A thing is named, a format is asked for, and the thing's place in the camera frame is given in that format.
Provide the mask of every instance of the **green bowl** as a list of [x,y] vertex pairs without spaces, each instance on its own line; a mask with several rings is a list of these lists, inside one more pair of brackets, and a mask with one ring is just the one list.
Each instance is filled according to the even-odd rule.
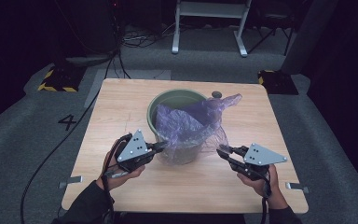
[[173,89],[162,92],[150,102],[147,108],[147,124],[158,140],[158,132],[155,128],[157,105],[166,105],[173,109],[180,109],[206,99],[201,93],[188,89]]

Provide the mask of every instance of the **black sleeve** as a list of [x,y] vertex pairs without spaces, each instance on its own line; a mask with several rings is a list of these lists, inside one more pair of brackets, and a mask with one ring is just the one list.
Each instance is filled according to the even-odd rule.
[[93,181],[77,196],[65,215],[54,219],[52,224],[95,222],[114,202],[113,199],[108,200],[104,191]]
[[268,212],[269,224],[302,224],[290,206],[284,209],[269,209]]

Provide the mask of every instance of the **yellow black hazard tape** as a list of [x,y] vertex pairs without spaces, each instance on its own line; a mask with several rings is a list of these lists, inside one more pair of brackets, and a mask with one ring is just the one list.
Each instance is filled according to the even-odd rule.
[[86,68],[72,68],[71,71],[63,71],[51,67],[37,89],[39,91],[78,91],[85,71]]
[[298,95],[291,76],[282,71],[261,70],[257,73],[258,83],[263,85],[268,94]]

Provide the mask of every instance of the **metal bracket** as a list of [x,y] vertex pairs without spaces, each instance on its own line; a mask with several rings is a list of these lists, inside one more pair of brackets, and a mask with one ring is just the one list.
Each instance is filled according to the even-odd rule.
[[243,157],[243,161],[253,165],[262,166],[285,162],[287,161],[287,158],[266,147],[261,147],[256,143],[252,143],[249,150],[246,152],[246,155]]
[[302,190],[304,193],[310,193],[310,189],[308,187],[303,187],[301,184],[298,183],[286,182],[285,186],[287,189]]
[[142,135],[141,130],[137,130],[136,133],[132,136],[130,142],[124,147],[123,151],[117,158],[118,162],[127,161],[132,158],[146,154],[149,151]]
[[58,188],[64,189],[66,186],[68,186],[68,184],[81,183],[81,182],[83,182],[83,176],[81,175],[69,177],[66,181],[59,182]]

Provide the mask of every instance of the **human hand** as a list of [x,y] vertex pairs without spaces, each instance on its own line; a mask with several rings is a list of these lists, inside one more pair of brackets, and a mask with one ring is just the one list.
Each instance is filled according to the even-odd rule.
[[[277,170],[276,170],[276,167],[274,164],[271,164],[269,166],[268,172],[269,172],[269,184],[270,184],[271,190],[279,189],[278,174],[277,174]],[[264,179],[251,180],[241,173],[237,173],[237,177],[242,181],[242,183],[244,185],[247,185],[247,186],[253,188],[258,195],[260,195],[262,197],[264,196],[264,194],[265,194],[264,186],[266,183],[266,181]]]
[[[269,166],[269,184],[271,189],[271,195],[267,198],[268,207],[272,209],[283,209],[289,206],[284,199],[281,190],[279,189],[278,173],[274,164]],[[265,180],[259,179],[252,181],[243,174],[237,173],[237,177],[242,181],[244,185],[247,185],[255,190],[255,192],[264,197]]]
[[[108,167],[110,167],[110,168],[108,168],[108,171],[115,169],[116,174],[120,174],[120,173],[124,172],[123,170],[118,169],[118,167],[116,166],[117,161],[115,158],[115,154],[116,154],[116,151],[118,148],[124,147],[124,146],[126,146],[126,144],[127,144],[127,142],[125,140],[122,142],[119,142],[117,147],[115,147],[115,148],[112,147],[112,149],[106,153],[105,159],[103,161],[103,169],[102,169],[101,175],[96,181],[97,185],[101,189],[103,189],[103,181],[102,181],[103,170],[108,162],[109,162]],[[113,151],[113,156],[112,156],[111,160],[108,161],[111,151]],[[143,166],[138,167],[136,170],[132,171],[131,173],[129,173],[127,175],[123,175],[123,176],[120,176],[117,178],[107,177],[107,184],[108,184],[109,190],[115,189],[115,188],[123,185],[127,180],[129,180],[131,178],[138,177],[144,169],[145,169],[145,166],[143,165]]]

